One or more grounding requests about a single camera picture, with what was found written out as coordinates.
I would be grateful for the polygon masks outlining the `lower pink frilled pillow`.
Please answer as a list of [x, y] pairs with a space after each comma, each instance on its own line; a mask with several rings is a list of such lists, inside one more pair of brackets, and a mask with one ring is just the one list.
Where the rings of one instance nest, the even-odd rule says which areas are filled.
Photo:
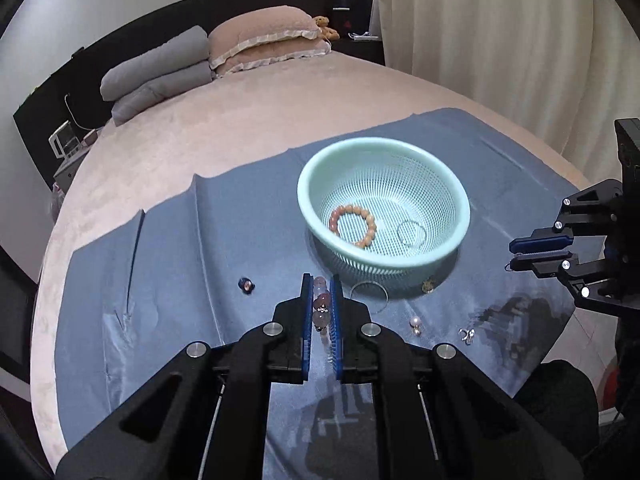
[[227, 74], [254, 70], [296, 58], [315, 58], [331, 52], [331, 45], [324, 39], [288, 39], [271, 44], [261, 44], [232, 55], [227, 61], [214, 69], [216, 77]]

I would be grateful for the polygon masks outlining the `large silver hoop earring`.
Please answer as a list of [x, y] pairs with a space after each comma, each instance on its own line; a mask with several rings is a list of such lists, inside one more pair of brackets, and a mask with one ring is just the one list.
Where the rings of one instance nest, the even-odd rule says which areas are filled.
[[396, 228], [396, 235], [400, 244], [409, 248], [421, 247], [427, 240], [424, 226], [412, 219], [402, 220]]

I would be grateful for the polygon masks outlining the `mint green plastic basket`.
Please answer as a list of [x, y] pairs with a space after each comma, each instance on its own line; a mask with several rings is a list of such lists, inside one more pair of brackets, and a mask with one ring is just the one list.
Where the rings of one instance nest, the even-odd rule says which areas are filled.
[[[299, 175], [297, 200], [324, 248], [372, 274], [437, 268], [457, 251], [471, 222], [465, 189], [441, 160], [407, 142], [372, 136], [314, 154]], [[406, 219], [426, 229], [421, 247], [400, 244], [396, 228]]]

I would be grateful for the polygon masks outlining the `lower grey pillow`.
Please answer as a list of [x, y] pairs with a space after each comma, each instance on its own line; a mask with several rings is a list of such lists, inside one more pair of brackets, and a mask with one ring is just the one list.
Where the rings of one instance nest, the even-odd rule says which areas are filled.
[[212, 70], [208, 62], [203, 61], [147, 81], [115, 102], [112, 107], [113, 122], [115, 126], [121, 126], [148, 108], [209, 84], [212, 80]]

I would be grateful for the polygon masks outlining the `cream curtain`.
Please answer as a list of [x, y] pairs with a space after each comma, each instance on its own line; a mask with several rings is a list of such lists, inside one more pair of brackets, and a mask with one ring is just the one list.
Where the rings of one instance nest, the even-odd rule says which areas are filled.
[[639, 39], [615, 0], [376, 0], [386, 63], [483, 104], [590, 181], [639, 113]]

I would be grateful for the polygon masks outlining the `brown teddy bear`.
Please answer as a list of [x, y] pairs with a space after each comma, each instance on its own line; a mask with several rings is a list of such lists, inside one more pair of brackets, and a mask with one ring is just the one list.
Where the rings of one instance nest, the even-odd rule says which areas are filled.
[[314, 22], [319, 29], [319, 36], [326, 41], [335, 41], [340, 39], [340, 34], [329, 26], [330, 21], [326, 16], [318, 15], [314, 17]]

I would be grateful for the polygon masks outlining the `grey pillow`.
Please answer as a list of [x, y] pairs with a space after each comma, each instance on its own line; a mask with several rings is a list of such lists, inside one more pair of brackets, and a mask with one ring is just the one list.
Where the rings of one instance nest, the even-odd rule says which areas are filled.
[[115, 102], [152, 79], [206, 61], [208, 57], [208, 36], [201, 26], [193, 26], [159, 47], [111, 68], [101, 80], [102, 99]]
[[112, 107], [113, 122], [115, 126], [121, 126], [148, 108], [209, 84], [212, 80], [212, 70], [208, 62], [203, 61], [147, 81], [115, 102]]

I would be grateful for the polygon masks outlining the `upper grey pillow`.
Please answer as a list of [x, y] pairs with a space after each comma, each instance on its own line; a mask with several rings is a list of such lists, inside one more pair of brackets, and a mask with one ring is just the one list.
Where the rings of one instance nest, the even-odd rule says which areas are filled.
[[115, 102], [152, 79], [206, 61], [208, 57], [208, 36], [201, 26], [193, 26], [159, 47], [111, 68], [101, 80], [102, 99]]

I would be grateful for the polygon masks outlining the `white bedside appliance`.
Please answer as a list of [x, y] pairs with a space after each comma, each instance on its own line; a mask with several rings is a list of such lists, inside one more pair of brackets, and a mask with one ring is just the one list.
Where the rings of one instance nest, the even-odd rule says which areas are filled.
[[69, 159], [82, 148], [93, 144], [99, 132], [99, 129], [84, 129], [77, 134], [76, 127], [66, 120], [54, 130], [48, 141], [56, 159]]

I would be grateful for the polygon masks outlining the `black headboard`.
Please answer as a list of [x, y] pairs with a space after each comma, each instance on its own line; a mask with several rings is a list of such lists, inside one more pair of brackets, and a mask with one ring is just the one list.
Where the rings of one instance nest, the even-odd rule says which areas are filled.
[[66, 120], [81, 127], [99, 128], [111, 118], [111, 104], [102, 100], [103, 76], [121, 62], [156, 48], [198, 25], [211, 32], [219, 24], [267, 6], [296, 6], [312, 16], [334, 18], [333, 10], [349, 10], [350, 24], [362, 32], [370, 24], [372, 0], [180, 0], [119, 27], [89, 47], [77, 50], [69, 61], [30, 92], [13, 114], [17, 131], [46, 185], [61, 163], [50, 148], [49, 136]]

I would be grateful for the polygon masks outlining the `small silver hoop earring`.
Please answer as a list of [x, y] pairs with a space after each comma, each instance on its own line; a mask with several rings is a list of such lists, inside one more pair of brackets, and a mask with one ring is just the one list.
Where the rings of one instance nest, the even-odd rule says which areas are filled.
[[382, 313], [390, 302], [387, 289], [381, 283], [370, 280], [353, 284], [349, 291], [349, 298], [365, 304], [370, 315]]

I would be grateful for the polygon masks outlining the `pearl drop earring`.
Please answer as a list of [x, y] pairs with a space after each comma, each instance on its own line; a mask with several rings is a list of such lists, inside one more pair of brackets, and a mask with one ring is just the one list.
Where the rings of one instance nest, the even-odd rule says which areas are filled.
[[416, 336], [420, 337], [421, 334], [422, 334], [422, 322], [421, 322], [420, 318], [418, 318], [417, 316], [414, 316], [410, 320], [409, 324], [410, 324], [410, 327], [411, 327], [413, 333]]

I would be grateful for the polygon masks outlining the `pink frilled pillow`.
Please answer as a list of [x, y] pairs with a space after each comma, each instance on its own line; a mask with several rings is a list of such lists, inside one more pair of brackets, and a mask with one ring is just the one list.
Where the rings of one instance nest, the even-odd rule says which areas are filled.
[[261, 44], [232, 55], [227, 61], [214, 69], [216, 77], [227, 74], [254, 70], [296, 58], [315, 58], [331, 52], [331, 45], [324, 39], [288, 39], [271, 44]]
[[209, 65], [216, 68], [228, 58], [252, 47], [289, 39], [319, 38], [314, 19], [295, 6], [270, 6], [230, 18], [208, 36]]

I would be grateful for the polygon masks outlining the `blue cloth mat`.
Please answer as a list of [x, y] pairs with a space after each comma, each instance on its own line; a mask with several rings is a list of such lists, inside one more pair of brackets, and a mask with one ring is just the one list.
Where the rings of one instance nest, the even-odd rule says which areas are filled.
[[[371, 129], [422, 148], [465, 188], [471, 222], [438, 268], [404, 275], [357, 271], [324, 248], [297, 205], [297, 180], [319, 143], [217, 177], [194, 177], [164, 200], [74, 251], [55, 343], [58, 417], [75, 445], [180, 350], [237, 341], [295, 297], [304, 274], [381, 283], [390, 295], [372, 315], [422, 347], [458, 342], [507, 394], [517, 393], [573, 313], [555, 280], [509, 272], [509, 244], [548, 226], [575, 185], [463, 110], [445, 108]], [[424, 294], [431, 280], [435, 289]], [[422, 334], [410, 320], [417, 316]]]

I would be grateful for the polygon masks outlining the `upper pink frilled pillow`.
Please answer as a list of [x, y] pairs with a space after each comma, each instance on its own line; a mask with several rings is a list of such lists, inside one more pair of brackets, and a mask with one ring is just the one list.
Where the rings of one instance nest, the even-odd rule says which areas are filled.
[[319, 38], [314, 19], [295, 6], [270, 6], [230, 18], [208, 36], [209, 65], [216, 68], [228, 58], [252, 47], [289, 39]]

